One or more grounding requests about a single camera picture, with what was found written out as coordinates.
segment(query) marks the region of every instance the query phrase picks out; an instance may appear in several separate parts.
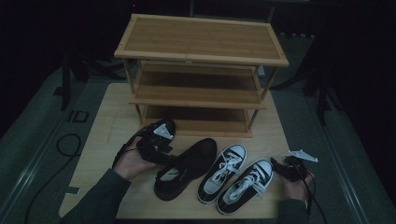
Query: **human hand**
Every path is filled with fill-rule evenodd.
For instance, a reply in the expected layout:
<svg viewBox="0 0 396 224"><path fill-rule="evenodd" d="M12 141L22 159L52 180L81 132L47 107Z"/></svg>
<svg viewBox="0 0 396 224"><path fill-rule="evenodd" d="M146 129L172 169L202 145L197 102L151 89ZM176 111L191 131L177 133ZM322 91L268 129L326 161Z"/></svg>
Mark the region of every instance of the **human hand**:
<svg viewBox="0 0 396 224"><path fill-rule="evenodd" d="M315 175L308 171L308 176L305 178L305 183L307 186L311 184L315 178ZM283 187L285 190L285 196L287 199L296 199L305 202L308 199L308 191L303 180L298 180L297 182L291 182L287 178L280 175Z"/></svg>
<svg viewBox="0 0 396 224"><path fill-rule="evenodd" d="M140 153L136 146L140 139L141 137L137 136L132 144L125 148L125 150L132 150L123 153L113 168L114 172L126 180L132 180L142 172L152 169L156 166L155 163L145 161L140 157Z"/></svg>

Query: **shoe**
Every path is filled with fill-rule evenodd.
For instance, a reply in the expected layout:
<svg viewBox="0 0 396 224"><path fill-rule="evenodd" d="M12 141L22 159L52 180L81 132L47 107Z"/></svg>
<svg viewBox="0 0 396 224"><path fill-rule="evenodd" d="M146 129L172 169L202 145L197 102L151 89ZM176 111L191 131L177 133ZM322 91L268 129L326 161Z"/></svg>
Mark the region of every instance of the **shoe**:
<svg viewBox="0 0 396 224"><path fill-rule="evenodd" d="M139 150L142 159L166 165L171 159L165 153L172 150L169 144L172 142L175 132L176 124L171 119L162 119L140 129L122 146L111 167L114 168L122 154L129 151L125 150L125 148L130 146L137 136L142 137L136 144L136 149Z"/></svg>
<svg viewBox="0 0 396 224"><path fill-rule="evenodd" d="M174 200L192 180L206 174L216 159L217 144L203 139L172 160L158 172L154 192L164 201Z"/></svg>
<svg viewBox="0 0 396 224"><path fill-rule="evenodd" d="M224 190L217 200L217 208L223 215L231 215L256 195L266 191L274 176L271 162L255 161L235 182Z"/></svg>
<svg viewBox="0 0 396 224"><path fill-rule="evenodd" d="M213 203L224 185L239 172L246 157L247 151L241 145L222 150L198 188L198 200L201 203Z"/></svg>

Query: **black shoe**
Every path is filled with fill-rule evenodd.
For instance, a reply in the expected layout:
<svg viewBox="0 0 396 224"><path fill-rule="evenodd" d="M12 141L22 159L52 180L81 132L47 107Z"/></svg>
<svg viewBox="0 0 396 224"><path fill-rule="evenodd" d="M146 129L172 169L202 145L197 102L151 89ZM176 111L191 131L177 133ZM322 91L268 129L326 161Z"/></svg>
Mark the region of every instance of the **black shoe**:
<svg viewBox="0 0 396 224"><path fill-rule="evenodd" d="M203 139L158 172L154 192L164 201L174 200L192 180L206 174L216 159L218 148L212 138Z"/></svg>
<svg viewBox="0 0 396 224"><path fill-rule="evenodd" d="M223 215L231 215L256 195L266 191L274 176L273 167L268 160L255 161L235 182L224 190L217 202Z"/></svg>
<svg viewBox="0 0 396 224"><path fill-rule="evenodd" d="M224 185L239 172L246 157L247 151L241 145L222 150L198 188L198 200L201 203L213 203Z"/></svg>
<svg viewBox="0 0 396 224"><path fill-rule="evenodd" d="M130 146L137 136L142 137L136 144L136 149L139 150L142 159L166 165L170 161L170 156L165 153L172 150L169 144L172 142L175 132L176 124L171 119L162 119L140 129L122 146L111 167L114 168L121 155L128 151L125 148Z"/></svg>

